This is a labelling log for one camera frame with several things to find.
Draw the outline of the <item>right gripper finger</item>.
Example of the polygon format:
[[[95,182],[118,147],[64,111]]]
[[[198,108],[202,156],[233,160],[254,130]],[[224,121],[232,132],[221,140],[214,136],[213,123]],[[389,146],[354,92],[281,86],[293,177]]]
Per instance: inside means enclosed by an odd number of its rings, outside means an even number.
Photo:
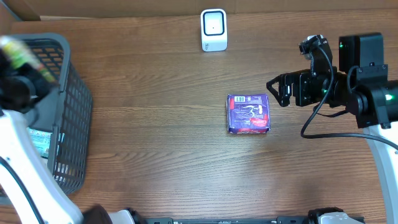
[[[278,84],[279,86],[284,86],[284,74],[278,75],[272,80],[266,83],[267,89],[271,89],[274,84]]]
[[[284,85],[279,84],[278,90],[276,90],[271,83],[267,83],[266,87],[270,91],[270,93],[275,97],[275,99],[277,100],[278,104],[281,107],[288,106],[288,97],[285,95]]]

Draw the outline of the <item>purple sanitary pad pack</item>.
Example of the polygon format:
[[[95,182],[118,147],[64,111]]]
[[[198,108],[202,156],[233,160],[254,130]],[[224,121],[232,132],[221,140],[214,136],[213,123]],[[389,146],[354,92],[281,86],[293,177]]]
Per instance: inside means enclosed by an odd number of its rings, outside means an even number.
[[[265,134],[271,130],[269,97],[266,94],[229,94],[226,117],[231,134]]]

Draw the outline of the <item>green yellow snack pack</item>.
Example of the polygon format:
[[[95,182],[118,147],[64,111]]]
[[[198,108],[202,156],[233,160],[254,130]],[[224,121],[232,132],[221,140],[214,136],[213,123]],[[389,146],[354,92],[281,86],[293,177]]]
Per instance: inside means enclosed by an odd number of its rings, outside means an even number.
[[[29,65],[33,70],[39,72],[47,82],[56,82],[56,78],[23,41],[2,35],[1,52],[13,69],[17,70],[24,65]]]

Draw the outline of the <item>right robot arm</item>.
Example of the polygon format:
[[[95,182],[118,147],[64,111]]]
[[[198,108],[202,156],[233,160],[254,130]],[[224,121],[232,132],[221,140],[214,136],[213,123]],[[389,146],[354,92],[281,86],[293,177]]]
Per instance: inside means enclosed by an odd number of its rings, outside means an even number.
[[[266,87],[278,104],[286,107],[290,97],[297,106],[313,105],[313,113],[300,132],[305,139],[366,139],[376,163],[388,223],[397,223],[397,81],[388,79],[384,41],[380,32],[339,38],[339,66],[333,66],[329,41],[311,35],[298,45],[310,68],[283,73]],[[363,133],[306,134],[306,129],[328,104],[352,114]]]

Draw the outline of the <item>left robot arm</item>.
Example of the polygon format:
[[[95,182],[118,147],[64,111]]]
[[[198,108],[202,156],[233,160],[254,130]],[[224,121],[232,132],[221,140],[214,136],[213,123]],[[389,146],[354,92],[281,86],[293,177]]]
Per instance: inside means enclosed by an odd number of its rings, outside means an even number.
[[[51,76],[42,74],[44,66],[28,61],[15,69],[15,75],[1,75],[1,185],[25,223],[134,223],[127,210],[108,213],[97,206],[81,213],[53,177],[55,156],[63,151],[58,129],[68,63],[64,57],[60,82],[48,81]],[[41,159],[27,130],[25,114],[34,109],[53,127],[47,162]]]

